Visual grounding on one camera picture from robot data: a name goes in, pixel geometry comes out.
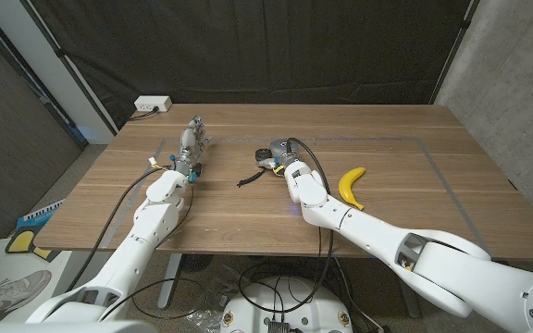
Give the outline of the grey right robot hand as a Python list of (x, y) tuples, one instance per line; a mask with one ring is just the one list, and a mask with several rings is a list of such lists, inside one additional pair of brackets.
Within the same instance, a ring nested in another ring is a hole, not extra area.
[(282, 177), (285, 168), (299, 159), (299, 144), (294, 141), (280, 139), (271, 142), (267, 148), (255, 151), (255, 160), (259, 167), (272, 170), (277, 176)]

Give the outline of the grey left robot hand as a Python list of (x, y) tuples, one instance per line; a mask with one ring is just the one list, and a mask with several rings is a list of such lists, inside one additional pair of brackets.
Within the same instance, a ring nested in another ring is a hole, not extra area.
[(173, 170), (180, 172), (188, 181), (196, 181), (203, 172), (203, 152), (212, 141), (205, 136), (205, 124), (195, 116), (181, 133), (178, 153), (173, 158)]

